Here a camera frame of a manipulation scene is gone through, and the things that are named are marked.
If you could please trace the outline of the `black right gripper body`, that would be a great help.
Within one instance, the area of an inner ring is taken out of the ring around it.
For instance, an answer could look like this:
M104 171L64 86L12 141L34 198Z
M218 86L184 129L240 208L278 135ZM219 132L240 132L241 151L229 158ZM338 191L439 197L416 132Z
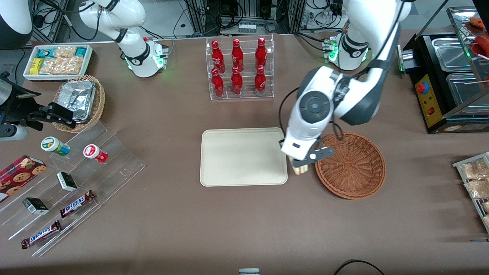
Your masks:
M35 101L39 92L33 92L9 80L10 73L1 73L1 84L10 85L10 89L1 92L1 124L15 124L27 127L27 116L40 105Z

